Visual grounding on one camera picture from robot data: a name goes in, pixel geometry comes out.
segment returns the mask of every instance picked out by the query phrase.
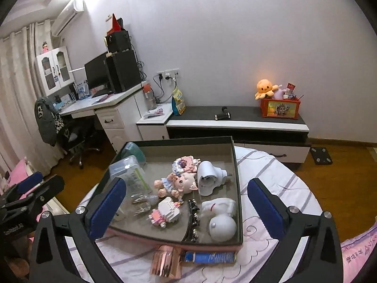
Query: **metal screw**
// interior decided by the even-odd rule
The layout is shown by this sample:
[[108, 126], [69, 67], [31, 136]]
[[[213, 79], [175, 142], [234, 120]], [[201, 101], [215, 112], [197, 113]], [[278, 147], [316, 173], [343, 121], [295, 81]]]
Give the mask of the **metal screw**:
[[328, 219], [330, 219], [332, 217], [331, 213], [328, 212], [328, 211], [324, 211], [324, 216]]
[[42, 213], [42, 215], [41, 215], [41, 217], [43, 218], [43, 219], [46, 219], [47, 217], [49, 217], [50, 216], [50, 212], [49, 211], [44, 211], [43, 213]]
[[293, 213], [293, 214], [297, 214], [300, 210], [299, 210], [298, 207], [292, 205], [292, 206], [289, 207], [289, 211], [290, 211], [291, 213]]
[[76, 209], [76, 214], [82, 214], [83, 212], [85, 212], [85, 206], [79, 206], [77, 209]]

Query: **drawer handle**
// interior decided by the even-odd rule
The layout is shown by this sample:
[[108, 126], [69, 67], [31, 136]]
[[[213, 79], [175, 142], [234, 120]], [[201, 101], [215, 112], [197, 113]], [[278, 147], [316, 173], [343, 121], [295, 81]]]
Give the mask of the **drawer handle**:
[[274, 157], [286, 157], [287, 155], [286, 154], [283, 154], [283, 155], [275, 155], [274, 153], [270, 153], [270, 155], [274, 156]]

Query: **blue gripper pad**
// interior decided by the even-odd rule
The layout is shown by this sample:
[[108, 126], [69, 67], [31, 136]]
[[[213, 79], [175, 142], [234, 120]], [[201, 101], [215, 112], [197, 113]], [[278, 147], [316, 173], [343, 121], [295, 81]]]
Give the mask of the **blue gripper pad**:
[[17, 192], [19, 194], [26, 194], [35, 185], [43, 181], [43, 175], [40, 172], [35, 172], [28, 178], [24, 179], [21, 183], [18, 183]]
[[[247, 185], [247, 196], [270, 236], [278, 240], [283, 239], [288, 214], [284, 211], [286, 216], [284, 216], [285, 218], [282, 217], [282, 206], [286, 209], [282, 201], [277, 196], [272, 195], [259, 179], [249, 181]], [[277, 210], [274, 204], [277, 204], [280, 211]]]
[[107, 227], [126, 196], [126, 183], [119, 178], [114, 181], [115, 184], [106, 191], [106, 196], [90, 218], [88, 234], [92, 240], [101, 238], [105, 234]]

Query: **glass cabinet door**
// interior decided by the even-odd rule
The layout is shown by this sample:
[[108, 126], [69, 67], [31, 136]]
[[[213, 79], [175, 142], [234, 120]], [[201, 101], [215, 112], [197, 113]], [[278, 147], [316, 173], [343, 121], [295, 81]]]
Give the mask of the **glass cabinet door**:
[[57, 70], [57, 76], [59, 78], [60, 85], [66, 86], [74, 82], [73, 75], [69, 73], [71, 70], [68, 54], [65, 47], [61, 47], [53, 50], [53, 56], [55, 61], [55, 67]]
[[42, 59], [43, 75], [44, 80], [46, 80], [48, 90], [56, 88], [56, 83], [59, 81], [56, 69], [51, 64], [52, 60], [50, 57], [46, 56]]

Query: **black hair clip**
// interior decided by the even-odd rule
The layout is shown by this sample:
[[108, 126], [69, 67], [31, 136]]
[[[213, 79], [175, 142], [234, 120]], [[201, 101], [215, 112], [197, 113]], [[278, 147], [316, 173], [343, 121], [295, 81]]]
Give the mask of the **black hair clip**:
[[199, 237], [199, 232], [196, 229], [199, 226], [200, 220], [197, 212], [199, 211], [199, 207], [197, 206], [197, 202], [194, 199], [188, 200], [188, 208], [189, 208], [189, 218], [188, 218], [188, 226], [185, 237], [183, 241], [190, 241], [190, 242], [197, 242], [197, 238]]

